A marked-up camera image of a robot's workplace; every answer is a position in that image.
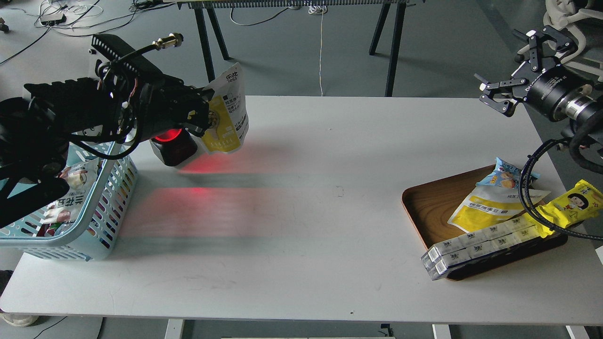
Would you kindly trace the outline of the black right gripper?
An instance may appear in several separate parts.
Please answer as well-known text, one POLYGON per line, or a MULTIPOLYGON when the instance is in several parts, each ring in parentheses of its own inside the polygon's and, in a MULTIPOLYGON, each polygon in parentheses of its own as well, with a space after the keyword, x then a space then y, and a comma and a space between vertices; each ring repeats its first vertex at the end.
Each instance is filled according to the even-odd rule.
POLYGON ((551 26, 526 33, 514 29, 514 36, 528 44, 528 51, 517 52, 515 62, 520 66, 514 79, 491 83, 474 73, 481 82, 481 102, 506 117, 524 103, 551 122, 567 117, 586 122, 595 114, 595 100, 589 96, 592 82, 561 65, 562 57, 576 51, 573 39, 551 26), (527 79, 535 80, 526 94, 527 79))

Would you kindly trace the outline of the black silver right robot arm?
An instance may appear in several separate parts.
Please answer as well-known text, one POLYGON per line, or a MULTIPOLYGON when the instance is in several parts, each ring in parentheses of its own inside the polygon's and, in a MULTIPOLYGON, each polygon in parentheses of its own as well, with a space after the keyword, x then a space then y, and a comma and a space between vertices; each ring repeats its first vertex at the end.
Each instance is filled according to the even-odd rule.
POLYGON ((602 143, 602 100, 590 97, 594 88, 590 80, 560 60, 577 50, 576 43, 549 25, 526 33, 514 30, 513 34, 526 42, 528 50, 515 56, 519 67, 508 80, 490 82, 475 75, 481 82, 480 101, 508 117, 517 103, 522 103, 551 122, 571 118, 564 132, 570 140, 571 158, 580 167, 601 174, 602 166, 586 159, 581 147, 602 143))

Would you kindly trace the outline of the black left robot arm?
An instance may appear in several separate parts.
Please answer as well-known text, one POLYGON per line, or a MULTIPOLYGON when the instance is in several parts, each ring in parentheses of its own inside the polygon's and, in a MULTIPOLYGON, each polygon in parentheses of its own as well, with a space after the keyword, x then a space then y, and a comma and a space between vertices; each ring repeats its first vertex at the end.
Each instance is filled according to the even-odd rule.
POLYGON ((134 49, 116 35, 94 34, 92 47, 106 59, 95 77, 27 83, 28 98, 1 102, 1 227, 67 194, 59 174, 70 143, 119 160, 170 129, 202 137, 211 128, 214 90, 187 86, 144 58, 182 42, 172 33, 134 49))

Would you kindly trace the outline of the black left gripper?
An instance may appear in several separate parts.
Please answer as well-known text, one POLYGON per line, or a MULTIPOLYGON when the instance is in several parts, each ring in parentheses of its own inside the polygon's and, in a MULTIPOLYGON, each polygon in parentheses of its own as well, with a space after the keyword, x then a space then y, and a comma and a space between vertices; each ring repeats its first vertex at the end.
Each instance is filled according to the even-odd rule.
POLYGON ((132 138, 146 141, 169 129, 186 129, 202 137, 212 128, 209 103, 215 90, 209 86, 196 88, 166 74, 134 74, 139 88, 134 92, 133 107, 137 114, 132 138))

